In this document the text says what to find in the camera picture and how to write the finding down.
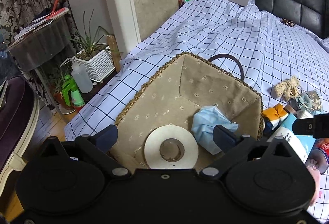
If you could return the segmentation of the light blue face mask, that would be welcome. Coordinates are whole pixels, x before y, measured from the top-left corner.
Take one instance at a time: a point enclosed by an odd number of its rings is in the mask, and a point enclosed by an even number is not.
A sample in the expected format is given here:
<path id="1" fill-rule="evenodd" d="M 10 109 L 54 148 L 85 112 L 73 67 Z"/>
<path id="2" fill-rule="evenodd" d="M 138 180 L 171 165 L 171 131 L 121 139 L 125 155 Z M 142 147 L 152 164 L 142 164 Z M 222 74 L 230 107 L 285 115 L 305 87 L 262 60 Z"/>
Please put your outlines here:
<path id="1" fill-rule="evenodd" d="M 213 139 L 214 127 L 222 125 L 229 131 L 237 131 L 239 125 L 232 123 L 217 107 L 202 107 L 194 116 L 191 131 L 197 143 L 215 155 L 221 152 L 221 149 L 215 144 Z"/>

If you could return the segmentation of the pink soft cloth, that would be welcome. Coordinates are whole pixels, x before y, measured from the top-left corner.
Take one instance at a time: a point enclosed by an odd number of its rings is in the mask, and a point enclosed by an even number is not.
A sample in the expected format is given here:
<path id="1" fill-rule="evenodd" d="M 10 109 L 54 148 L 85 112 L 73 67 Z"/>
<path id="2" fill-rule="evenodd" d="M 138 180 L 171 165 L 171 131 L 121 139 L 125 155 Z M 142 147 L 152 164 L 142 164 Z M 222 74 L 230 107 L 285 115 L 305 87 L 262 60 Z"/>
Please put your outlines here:
<path id="1" fill-rule="evenodd" d="M 319 197 L 320 192 L 320 178 L 321 174 L 318 168 L 316 167 L 317 162 L 314 159 L 308 159 L 306 162 L 306 167 L 308 171 L 310 172 L 313 180 L 315 181 L 315 192 L 312 197 L 310 206 L 313 206 L 316 202 L 316 199 Z"/>

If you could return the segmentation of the cream crochet lace cloth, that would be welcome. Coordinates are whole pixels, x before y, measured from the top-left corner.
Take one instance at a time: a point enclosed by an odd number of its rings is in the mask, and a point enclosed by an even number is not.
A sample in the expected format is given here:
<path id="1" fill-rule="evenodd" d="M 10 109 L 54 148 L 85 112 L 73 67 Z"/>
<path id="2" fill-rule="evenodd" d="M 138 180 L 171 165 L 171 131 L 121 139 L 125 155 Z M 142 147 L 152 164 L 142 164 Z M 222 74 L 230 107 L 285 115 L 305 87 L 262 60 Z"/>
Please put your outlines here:
<path id="1" fill-rule="evenodd" d="M 290 79 L 285 79 L 274 86 L 276 97 L 283 97 L 286 101 L 294 99 L 301 94 L 299 80 L 292 76 Z"/>

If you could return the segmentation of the white tape roll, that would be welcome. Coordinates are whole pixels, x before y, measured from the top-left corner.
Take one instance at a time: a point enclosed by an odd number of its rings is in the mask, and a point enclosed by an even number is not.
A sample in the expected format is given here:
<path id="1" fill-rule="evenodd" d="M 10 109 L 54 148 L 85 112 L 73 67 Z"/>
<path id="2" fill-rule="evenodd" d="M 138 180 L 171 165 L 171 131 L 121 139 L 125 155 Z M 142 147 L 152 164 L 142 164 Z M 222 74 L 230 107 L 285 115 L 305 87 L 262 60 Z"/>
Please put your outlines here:
<path id="1" fill-rule="evenodd" d="M 198 146 L 189 131 L 165 125 L 148 135 L 144 157 L 151 169 L 190 169 L 197 162 Z"/>

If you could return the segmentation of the cleansing towel pack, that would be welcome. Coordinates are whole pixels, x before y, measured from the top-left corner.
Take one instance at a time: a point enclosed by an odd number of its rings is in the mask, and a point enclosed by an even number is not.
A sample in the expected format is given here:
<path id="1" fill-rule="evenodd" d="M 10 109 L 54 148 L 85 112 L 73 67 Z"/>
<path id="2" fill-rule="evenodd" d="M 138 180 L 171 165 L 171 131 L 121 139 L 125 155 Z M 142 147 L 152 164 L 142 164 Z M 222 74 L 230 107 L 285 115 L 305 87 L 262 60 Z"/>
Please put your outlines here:
<path id="1" fill-rule="evenodd" d="M 315 138 L 311 135 L 295 135 L 292 131 L 292 125 L 296 119 L 293 114 L 289 114 L 267 141 L 271 142 L 277 136 L 284 137 L 301 161 L 305 163 L 315 143 Z"/>

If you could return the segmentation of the red biscuit packet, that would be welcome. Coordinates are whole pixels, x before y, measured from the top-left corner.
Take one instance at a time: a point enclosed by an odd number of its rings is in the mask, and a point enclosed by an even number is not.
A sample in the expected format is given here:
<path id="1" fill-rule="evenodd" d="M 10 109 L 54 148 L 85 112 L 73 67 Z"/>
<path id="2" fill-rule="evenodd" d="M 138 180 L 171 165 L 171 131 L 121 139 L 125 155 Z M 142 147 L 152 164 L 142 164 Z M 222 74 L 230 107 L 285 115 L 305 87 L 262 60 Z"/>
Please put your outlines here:
<path id="1" fill-rule="evenodd" d="M 317 139 L 308 156 L 308 160 L 316 166 L 320 174 L 328 169 L 328 138 Z"/>

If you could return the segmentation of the green spray bottle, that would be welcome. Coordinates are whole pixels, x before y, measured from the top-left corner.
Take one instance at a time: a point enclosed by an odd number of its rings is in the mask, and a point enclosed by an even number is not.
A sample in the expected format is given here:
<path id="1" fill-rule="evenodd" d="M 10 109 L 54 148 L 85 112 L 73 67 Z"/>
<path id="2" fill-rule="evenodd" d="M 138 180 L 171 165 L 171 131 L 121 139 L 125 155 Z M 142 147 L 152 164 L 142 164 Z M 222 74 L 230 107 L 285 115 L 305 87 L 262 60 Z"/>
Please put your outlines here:
<path id="1" fill-rule="evenodd" d="M 80 94 L 79 88 L 75 80 L 70 75 L 65 75 L 62 85 L 61 96 L 66 106 L 81 110 L 85 102 Z"/>

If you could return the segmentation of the clear squeeze wash bottle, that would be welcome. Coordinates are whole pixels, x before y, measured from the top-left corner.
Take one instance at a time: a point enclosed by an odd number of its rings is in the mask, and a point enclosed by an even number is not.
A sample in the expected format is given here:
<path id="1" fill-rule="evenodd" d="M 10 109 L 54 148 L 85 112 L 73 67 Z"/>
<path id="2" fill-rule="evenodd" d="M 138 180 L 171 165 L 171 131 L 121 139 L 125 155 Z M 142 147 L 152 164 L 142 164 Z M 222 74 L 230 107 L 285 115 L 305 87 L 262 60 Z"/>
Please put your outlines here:
<path id="1" fill-rule="evenodd" d="M 71 76 L 75 80 L 78 88 L 83 94 L 87 94 L 93 89 L 92 81 L 90 80 L 86 69 L 75 62 L 72 58 L 67 58 L 65 61 L 62 62 L 60 67 L 66 65 L 67 63 L 71 62 Z"/>

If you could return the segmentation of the blue checked bed sheet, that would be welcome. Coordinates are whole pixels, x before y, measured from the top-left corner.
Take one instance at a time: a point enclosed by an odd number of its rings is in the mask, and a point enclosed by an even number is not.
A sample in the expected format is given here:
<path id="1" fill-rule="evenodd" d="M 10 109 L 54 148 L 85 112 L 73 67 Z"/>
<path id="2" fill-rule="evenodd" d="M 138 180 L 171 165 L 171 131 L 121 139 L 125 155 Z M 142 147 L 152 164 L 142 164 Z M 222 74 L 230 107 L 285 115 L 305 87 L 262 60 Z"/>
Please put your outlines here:
<path id="1" fill-rule="evenodd" d="M 316 91 L 322 101 L 321 113 L 328 112 L 328 39 L 299 25 L 286 26 L 280 20 L 259 10 L 253 0 L 245 7 L 228 0 L 187 2 L 122 60 L 119 74 L 66 126 L 66 139 L 73 141 L 115 125 L 117 116 L 141 86 L 182 53 L 205 60 L 229 55 L 212 63 L 239 76 L 239 67 L 233 61 L 236 58 L 245 82 L 262 97 L 262 113 L 280 104 L 284 98 L 276 97 L 274 86 L 292 76 L 299 80 L 301 93 Z M 223 155 L 223 151 L 212 155 L 197 146 L 198 159 L 193 167 L 197 171 Z"/>

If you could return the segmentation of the woven basket with floral lining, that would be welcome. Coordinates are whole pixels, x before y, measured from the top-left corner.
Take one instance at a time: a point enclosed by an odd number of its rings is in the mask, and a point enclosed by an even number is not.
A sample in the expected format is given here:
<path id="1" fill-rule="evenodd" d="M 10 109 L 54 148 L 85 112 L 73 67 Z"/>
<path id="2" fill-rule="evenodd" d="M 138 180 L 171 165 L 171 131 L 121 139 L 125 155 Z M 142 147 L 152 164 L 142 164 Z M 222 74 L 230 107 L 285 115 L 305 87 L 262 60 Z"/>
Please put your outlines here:
<path id="1" fill-rule="evenodd" d="M 131 171 L 149 168 L 144 146 L 150 134 L 162 126 L 178 126 L 193 137 L 193 117 L 203 107 L 218 109 L 232 123 L 237 135 L 255 139 L 263 135 L 262 97 L 245 82 L 241 63 L 233 76 L 212 63 L 229 58 L 219 54 L 209 60 L 192 53 L 176 55 L 165 63 L 117 116 L 118 140 L 110 153 Z"/>

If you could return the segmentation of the white ribbed plant pot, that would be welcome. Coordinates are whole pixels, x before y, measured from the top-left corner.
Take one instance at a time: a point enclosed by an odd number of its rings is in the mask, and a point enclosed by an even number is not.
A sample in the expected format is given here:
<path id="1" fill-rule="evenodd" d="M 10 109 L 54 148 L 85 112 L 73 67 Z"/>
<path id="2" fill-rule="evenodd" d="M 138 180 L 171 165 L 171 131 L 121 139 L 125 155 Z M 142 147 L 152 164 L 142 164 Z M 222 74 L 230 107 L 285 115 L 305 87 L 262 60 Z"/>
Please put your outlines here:
<path id="1" fill-rule="evenodd" d="M 115 70 L 109 46 L 100 51 L 90 60 L 82 60 L 74 56 L 73 60 L 86 69 L 90 80 L 102 82 L 111 72 Z"/>

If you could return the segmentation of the purple chair cushion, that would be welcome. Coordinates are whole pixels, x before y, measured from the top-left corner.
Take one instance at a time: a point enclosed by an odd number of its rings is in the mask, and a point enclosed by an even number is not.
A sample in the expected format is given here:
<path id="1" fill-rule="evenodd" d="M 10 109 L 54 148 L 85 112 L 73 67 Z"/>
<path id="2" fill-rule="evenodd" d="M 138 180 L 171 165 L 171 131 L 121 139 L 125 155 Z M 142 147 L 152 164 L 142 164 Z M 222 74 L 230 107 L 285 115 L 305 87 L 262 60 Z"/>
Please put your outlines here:
<path id="1" fill-rule="evenodd" d="M 34 91 L 22 76 L 8 81 L 1 109 L 1 168 L 9 159 L 30 120 L 34 108 Z"/>

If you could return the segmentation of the green spiky plant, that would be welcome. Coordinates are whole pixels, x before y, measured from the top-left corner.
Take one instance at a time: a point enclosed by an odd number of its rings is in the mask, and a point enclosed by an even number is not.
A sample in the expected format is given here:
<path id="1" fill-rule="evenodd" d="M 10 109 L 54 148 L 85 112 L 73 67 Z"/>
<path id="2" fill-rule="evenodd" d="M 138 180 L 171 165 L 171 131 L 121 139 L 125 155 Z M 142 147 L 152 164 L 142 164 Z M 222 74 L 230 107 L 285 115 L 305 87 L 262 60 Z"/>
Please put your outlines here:
<path id="1" fill-rule="evenodd" d="M 98 26 L 96 31 L 92 33 L 91 23 L 94 15 L 94 10 L 92 10 L 90 18 L 88 20 L 88 25 L 86 26 L 85 20 L 86 11 L 82 15 L 83 33 L 78 32 L 76 38 L 71 38 L 70 41 L 77 45 L 81 51 L 75 55 L 76 58 L 84 61 L 91 60 L 93 57 L 101 52 L 106 53 L 120 53 L 118 49 L 111 49 L 108 44 L 102 43 L 101 40 L 104 38 L 112 39 L 115 42 L 114 35 L 110 34 L 102 26 Z"/>

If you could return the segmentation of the brown hair clip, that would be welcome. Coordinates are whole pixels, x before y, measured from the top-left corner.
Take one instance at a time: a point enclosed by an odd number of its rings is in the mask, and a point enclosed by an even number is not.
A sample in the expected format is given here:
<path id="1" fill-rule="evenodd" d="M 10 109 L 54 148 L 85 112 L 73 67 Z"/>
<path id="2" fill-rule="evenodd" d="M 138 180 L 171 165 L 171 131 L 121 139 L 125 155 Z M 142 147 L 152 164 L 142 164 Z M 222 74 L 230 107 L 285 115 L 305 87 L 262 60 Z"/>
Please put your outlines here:
<path id="1" fill-rule="evenodd" d="M 295 27 L 295 23 L 293 21 L 291 21 L 291 20 L 281 19 L 280 22 L 282 24 L 285 24 L 286 26 Z"/>

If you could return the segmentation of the grey side table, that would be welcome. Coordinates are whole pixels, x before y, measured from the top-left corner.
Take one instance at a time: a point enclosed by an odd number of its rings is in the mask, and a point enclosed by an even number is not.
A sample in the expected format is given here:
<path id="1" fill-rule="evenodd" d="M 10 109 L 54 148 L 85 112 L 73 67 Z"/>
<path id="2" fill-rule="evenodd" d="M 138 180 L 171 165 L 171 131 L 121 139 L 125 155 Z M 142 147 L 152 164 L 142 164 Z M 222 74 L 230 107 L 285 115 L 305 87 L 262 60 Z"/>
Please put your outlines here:
<path id="1" fill-rule="evenodd" d="M 73 49 L 65 14 L 15 41 L 7 51 L 23 72 L 33 70 L 51 60 L 65 47 Z"/>

